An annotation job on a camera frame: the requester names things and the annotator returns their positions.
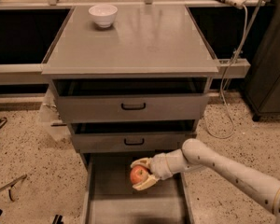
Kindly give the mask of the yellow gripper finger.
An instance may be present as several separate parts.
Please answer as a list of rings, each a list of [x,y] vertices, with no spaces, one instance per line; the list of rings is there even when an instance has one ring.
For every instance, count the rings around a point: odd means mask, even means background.
[[[140,165],[140,166],[145,167],[146,169],[149,170],[150,169],[150,161],[151,161],[151,158],[138,159],[138,160],[132,162],[131,168],[134,168],[135,166]]]
[[[154,175],[148,174],[148,179],[144,182],[133,184],[133,188],[136,190],[144,190],[154,186],[159,181]]]

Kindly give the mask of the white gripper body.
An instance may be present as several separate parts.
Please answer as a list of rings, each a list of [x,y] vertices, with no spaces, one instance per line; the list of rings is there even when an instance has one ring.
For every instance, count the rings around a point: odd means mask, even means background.
[[[150,159],[150,171],[159,180],[166,180],[173,176],[165,153],[155,155]]]

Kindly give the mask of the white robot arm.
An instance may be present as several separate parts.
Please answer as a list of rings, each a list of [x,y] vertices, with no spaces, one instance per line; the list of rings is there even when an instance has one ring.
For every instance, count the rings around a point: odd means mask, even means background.
[[[186,140],[182,148],[131,164],[133,188],[144,190],[175,174],[207,167],[225,178],[241,192],[276,216],[280,224],[280,180],[216,153],[198,139]]]

